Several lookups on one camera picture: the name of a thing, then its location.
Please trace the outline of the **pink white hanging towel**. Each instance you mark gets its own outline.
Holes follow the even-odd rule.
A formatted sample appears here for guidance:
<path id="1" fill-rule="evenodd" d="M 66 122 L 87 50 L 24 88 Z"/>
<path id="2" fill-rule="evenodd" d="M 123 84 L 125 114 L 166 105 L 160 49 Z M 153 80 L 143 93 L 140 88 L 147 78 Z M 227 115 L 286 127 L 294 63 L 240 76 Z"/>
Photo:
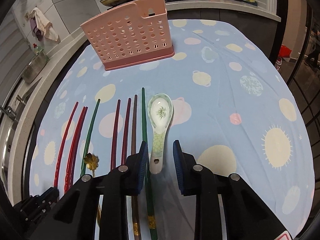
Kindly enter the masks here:
<path id="1" fill-rule="evenodd" d="M 40 31 L 42 37 L 57 42 L 59 40 L 58 33 L 54 30 L 52 22 L 50 22 L 44 13 L 35 7 L 29 14 L 31 20 L 35 20 L 36 28 Z"/>

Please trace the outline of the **red bag on floor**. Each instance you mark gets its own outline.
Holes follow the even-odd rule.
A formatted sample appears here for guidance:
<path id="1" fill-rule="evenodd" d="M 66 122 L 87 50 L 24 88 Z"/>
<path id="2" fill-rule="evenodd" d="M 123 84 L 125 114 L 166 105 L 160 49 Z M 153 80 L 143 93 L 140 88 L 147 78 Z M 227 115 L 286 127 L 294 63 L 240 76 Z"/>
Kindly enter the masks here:
<path id="1" fill-rule="evenodd" d="M 290 58 L 292 50 L 285 45 L 281 45 L 278 57 L 279 58 Z"/>

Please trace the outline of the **green dish soap bottle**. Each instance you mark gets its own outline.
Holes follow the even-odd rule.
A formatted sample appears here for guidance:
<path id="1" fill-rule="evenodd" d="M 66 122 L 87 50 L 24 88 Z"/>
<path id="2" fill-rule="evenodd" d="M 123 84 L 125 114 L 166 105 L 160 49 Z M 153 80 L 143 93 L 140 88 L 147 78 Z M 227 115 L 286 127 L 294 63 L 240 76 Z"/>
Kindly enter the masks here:
<path id="1" fill-rule="evenodd" d="M 43 49 L 35 43 L 33 44 L 33 48 L 36 55 L 39 55 L 39 53 L 43 51 Z"/>

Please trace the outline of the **purple hanging cloth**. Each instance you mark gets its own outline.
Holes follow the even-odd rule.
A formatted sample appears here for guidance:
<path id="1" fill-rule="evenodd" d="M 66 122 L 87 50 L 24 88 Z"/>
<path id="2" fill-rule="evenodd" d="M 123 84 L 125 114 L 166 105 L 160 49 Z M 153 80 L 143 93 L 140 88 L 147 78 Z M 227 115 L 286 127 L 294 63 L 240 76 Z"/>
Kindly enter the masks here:
<path id="1" fill-rule="evenodd" d="M 37 27 L 36 19 L 34 17 L 29 18 L 29 22 L 30 22 L 30 28 L 31 28 L 32 35 L 35 38 L 37 38 L 38 41 L 42 41 L 43 35 L 42 35 L 40 29 Z"/>

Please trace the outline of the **short green chopstick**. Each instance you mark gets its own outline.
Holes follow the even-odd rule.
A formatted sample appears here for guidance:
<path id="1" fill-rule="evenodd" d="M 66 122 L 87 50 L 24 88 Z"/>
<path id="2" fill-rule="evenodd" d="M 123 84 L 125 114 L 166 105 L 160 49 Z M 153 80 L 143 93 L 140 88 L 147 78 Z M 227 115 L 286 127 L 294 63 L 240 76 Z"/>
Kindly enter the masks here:
<path id="1" fill-rule="evenodd" d="M 97 100 L 97 103 L 95 105 L 95 109 L 94 112 L 92 114 L 92 118 L 91 118 L 91 122 L 89 124 L 89 129 L 87 132 L 87 137 L 86 137 L 86 141 L 85 141 L 85 146 L 84 146 L 84 151 L 82 154 L 82 162 L 81 162 L 81 173 L 80 176 L 83 176 L 86 172 L 86 164 L 85 164 L 85 157 L 88 154 L 88 150 L 89 150 L 89 144 L 91 141 L 91 136 L 92 136 L 92 131 L 93 131 L 93 126 L 94 126 L 94 122 L 97 116 L 97 112 L 98 112 L 98 108 L 99 108 L 99 104 L 100 104 L 100 99 Z"/>

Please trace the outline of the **stainless steel basin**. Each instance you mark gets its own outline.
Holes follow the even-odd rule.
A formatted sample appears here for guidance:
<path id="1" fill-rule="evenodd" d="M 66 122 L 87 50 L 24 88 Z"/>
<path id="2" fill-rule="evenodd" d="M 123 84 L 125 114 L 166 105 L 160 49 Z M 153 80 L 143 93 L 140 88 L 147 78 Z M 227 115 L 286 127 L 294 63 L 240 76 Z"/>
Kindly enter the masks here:
<path id="1" fill-rule="evenodd" d="M 34 79 L 39 75 L 39 73 L 43 70 L 47 62 L 49 61 L 49 57 L 42 50 L 37 55 L 35 55 L 31 61 L 25 67 L 22 73 L 22 79 L 26 83 L 32 83 Z"/>

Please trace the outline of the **green white ceramic soup spoon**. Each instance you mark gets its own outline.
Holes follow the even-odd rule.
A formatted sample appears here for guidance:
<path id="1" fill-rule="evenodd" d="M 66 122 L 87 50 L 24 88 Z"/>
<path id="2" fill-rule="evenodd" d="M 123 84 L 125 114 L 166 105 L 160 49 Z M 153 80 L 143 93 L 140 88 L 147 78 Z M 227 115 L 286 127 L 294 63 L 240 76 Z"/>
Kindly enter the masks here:
<path id="1" fill-rule="evenodd" d="M 148 103 L 148 117 L 153 130 L 149 170 L 159 174 L 163 168 L 164 144 L 172 120 L 174 107 L 171 98 L 164 93 L 154 95 Z"/>

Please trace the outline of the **blue planet pattern tablecloth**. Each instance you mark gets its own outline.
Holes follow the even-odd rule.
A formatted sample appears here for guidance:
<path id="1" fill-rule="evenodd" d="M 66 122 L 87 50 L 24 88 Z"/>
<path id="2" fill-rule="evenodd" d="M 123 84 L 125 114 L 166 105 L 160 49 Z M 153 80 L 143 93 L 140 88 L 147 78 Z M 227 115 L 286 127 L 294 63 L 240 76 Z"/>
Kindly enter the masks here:
<path id="1" fill-rule="evenodd" d="M 91 46 L 71 65 L 42 119 L 30 167 L 29 192 L 42 194 L 54 183 L 57 156 L 76 102 L 63 150 L 58 189 L 65 174 L 76 123 L 87 107 L 74 178 L 81 172 L 86 135 L 100 104 L 89 151 L 99 158 L 96 175 L 110 170 L 117 101 L 118 138 L 123 137 L 128 98 L 167 94 L 174 116 L 167 131 L 163 170 L 151 176 L 159 239 L 193 239 L 195 198 L 177 185 L 172 144 L 220 175 L 239 174 L 276 214 L 291 236 L 306 224 L 315 190 L 309 136 L 285 81 L 259 48 L 225 22 L 174 20 L 175 55 L 106 71 Z"/>

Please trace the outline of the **gold flower handle spoon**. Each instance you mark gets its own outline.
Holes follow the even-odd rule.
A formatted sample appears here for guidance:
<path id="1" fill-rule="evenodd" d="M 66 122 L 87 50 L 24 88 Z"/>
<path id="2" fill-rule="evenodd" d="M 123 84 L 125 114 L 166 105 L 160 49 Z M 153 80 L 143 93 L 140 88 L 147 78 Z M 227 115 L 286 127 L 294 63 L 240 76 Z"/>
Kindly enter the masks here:
<path id="1" fill-rule="evenodd" d="M 84 163 L 86 164 L 86 167 L 92 172 L 93 178 L 95 178 L 95 171 L 98 168 L 99 158 L 98 156 L 88 153 L 84 157 Z M 98 210 L 97 210 L 97 224 L 100 226 L 100 220 L 101 220 L 101 207 L 100 204 L 98 204 Z"/>

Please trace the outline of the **brown maroon chopstick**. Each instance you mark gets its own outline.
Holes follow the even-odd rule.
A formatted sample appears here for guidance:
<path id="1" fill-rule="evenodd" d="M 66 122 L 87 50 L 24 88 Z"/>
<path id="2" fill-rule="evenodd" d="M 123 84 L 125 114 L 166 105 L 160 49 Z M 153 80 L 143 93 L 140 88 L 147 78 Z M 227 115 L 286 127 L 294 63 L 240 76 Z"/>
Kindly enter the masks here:
<path id="1" fill-rule="evenodd" d="M 134 101 L 133 101 L 132 129 L 131 129 L 131 155 L 136 154 L 137 99 L 138 99 L 138 96 L 137 94 L 135 94 Z M 134 240 L 140 240 L 141 233 L 140 233 L 137 196 L 133 196 L 131 198 L 131 208 L 132 208 L 132 225 L 133 225 Z"/>

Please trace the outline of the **chrome sink faucet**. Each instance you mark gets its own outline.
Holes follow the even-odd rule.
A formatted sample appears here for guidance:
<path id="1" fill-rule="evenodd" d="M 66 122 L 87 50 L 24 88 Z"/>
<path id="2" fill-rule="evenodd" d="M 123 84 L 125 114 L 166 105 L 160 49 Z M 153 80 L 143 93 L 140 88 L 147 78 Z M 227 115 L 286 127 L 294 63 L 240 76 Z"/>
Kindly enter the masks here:
<path id="1" fill-rule="evenodd" d="M 18 95 L 15 98 L 14 106 L 16 106 L 15 110 L 11 106 L 7 106 L 6 108 L 1 106 L 1 112 L 9 117 L 13 122 L 19 122 L 21 114 L 26 106 L 26 100 Z"/>

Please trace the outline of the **long green chopstick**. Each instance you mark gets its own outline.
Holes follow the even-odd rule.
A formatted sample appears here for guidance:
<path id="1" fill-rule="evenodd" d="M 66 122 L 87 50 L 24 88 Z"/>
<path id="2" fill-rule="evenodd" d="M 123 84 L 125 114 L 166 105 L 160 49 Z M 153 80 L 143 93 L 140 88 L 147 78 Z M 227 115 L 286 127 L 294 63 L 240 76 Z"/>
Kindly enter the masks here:
<path id="1" fill-rule="evenodd" d="M 146 122 L 146 103 L 145 103 L 145 88 L 142 88 L 142 137 L 143 141 L 148 143 L 147 122 Z M 152 240 L 158 239 L 157 226 L 155 219 L 155 211 L 153 205 L 153 195 L 151 187 L 151 178 L 149 170 L 149 161 L 147 161 L 146 174 L 145 174 L 145 196 L 147 205 L 147 218 L 150 237 Z"/>

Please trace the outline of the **pink perforated utensil holder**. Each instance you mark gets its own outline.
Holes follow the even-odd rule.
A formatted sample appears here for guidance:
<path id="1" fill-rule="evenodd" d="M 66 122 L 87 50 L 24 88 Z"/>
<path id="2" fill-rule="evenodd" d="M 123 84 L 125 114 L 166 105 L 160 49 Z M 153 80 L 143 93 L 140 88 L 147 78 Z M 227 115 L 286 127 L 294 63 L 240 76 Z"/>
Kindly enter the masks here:
<path id="1" fill-rule="evenodd" d="M 135 0 L 81 25 L 105 70 L 174 56 L 165 0 Z"/>

